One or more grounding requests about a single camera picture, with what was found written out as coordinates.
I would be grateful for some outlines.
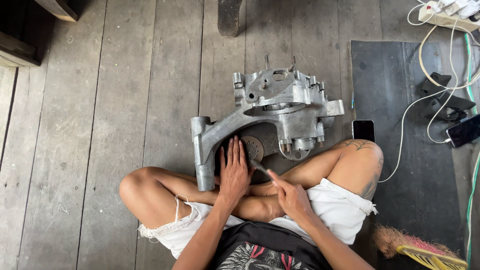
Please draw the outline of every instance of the power strip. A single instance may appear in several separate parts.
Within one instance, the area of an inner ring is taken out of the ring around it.
[[[432,25],[439,25],[439,26],[445,26],[448,28],[453,28],[453,25],[455,24],[455,21],[458,15],[448,16],[445,13],[445,11],[442,11],[440,13],[437,13],[436,16],[435,15],[432,16],[432,14],[436,13],[435,10],[432,8],[432,6],[436,3],[437,2],[435,1],[429,1],[426,6],[423,6],[419,10],[419,21],[427,22]],[[480,21],[472,22],[470,19],[466,19],[466,20],[458,19],[456,26],[463,27],[466,30],[473,32],[478,28],[480,28]],[[455,27],[455,29],[458,31],[464,31],[463,29],[457,28],[457,27]]]

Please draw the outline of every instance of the smartphone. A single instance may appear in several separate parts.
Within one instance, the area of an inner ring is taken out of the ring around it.
[[[480,114],[447,129],[453,147],[460,147],[480,137]]]
[[[352,132],[354,139],[363,139],[375,142],[375,126],[373,120],[353,120]]]

